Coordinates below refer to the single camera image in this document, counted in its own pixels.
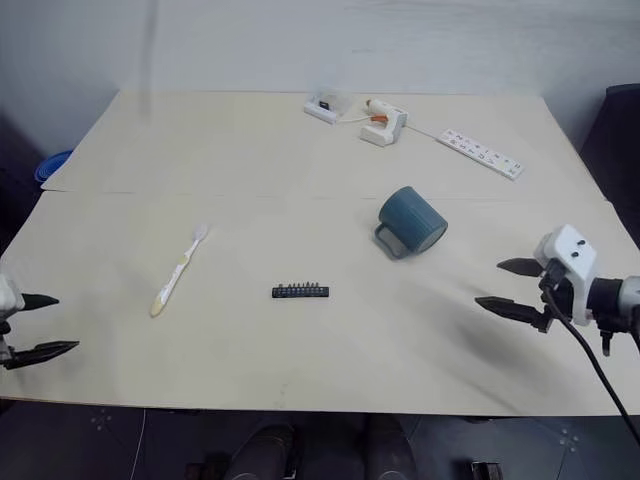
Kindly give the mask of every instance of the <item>screwdriver bit set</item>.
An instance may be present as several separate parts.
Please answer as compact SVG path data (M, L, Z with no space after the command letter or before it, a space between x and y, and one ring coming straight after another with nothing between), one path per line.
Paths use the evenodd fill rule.
M282 283L271 289L271 298L328 297L329 287L321 287L316 283Z

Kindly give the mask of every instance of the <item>power strip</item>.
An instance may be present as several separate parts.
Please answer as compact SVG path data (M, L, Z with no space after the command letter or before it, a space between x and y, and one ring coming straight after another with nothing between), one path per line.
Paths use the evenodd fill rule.
M445 130L437 140L511 180L518 178L524 170L524 167L515 160L491 150L476 142L473 138L466 137L454 130Z

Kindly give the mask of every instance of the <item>toothbrush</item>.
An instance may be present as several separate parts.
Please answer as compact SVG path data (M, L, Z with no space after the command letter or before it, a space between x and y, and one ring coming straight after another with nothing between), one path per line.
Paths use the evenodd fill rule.
M204 240L204 237L207 236L208 231L209 227L206 224L198 225L193 231L193 244L191 245L189 250L184 252L180 263L178 263L178 266L173 271L173 275L171 275L171 279L164 287L162 287L162 290L160 290L160 293L158 293L158 296L154 300L153 305L151 305L151 310L149 311L149 313L152 317L159 315L164 306L167 304L169 296L171 295L173 288L176 286L176 283L178 283L180 275L182 275L183 270L187 268L187 265L189 265L191 255L193 255L193 252L196 250L200 242Z

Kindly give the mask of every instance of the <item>mug handle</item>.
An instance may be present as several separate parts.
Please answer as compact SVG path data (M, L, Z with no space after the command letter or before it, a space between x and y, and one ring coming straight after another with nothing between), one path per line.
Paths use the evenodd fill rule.
M380 232L381 232L384 228L387 228L387 226L386 226L384 223L381 223L380 225L378 225L378 226L376 227L375 231L373 232L373 235L374 235L374 237L376 237L376 240L377 240L378 242L380 242L380 244L385 248L385 250L386 250L387 252L389 252L389 254L390 254L393 258L395 258L396 260L400 260L401 258L406 257L406 256L409 254L409 250L408 250L407 248L405 248L405 249L404 249L405 251L404 251L404 253L403 253L403 254L401 254L401 255L396 255L396 254L395 254L395 252L393 251L393 248L391 248L391 245L389 245L387 242L385 242L385 241L382 239L382 237L380 236Z

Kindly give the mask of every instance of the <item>toothbrush handle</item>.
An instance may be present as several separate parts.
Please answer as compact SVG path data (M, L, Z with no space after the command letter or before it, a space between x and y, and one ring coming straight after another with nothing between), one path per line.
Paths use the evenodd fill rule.
M151 310L149 311L152 317L159 315L162 309L164 308L164 306L167 304L167 301L169 300L169 296L173 291L173 287L176 286L176 283L178 283L178 279L180 278L180 275L182 275L182 272L184 271L184 269L187 267L187 265L189 265L192 251L193 251L192 249L189 249L189 251L187 251L182 256L182 258L180 259L180 263L178 263L175 270L173 271L173 274L171 275L171 279L164 287L162 287L162 290L160 290L160 293L158 293L158 296L153 301L153 305L151 305Z

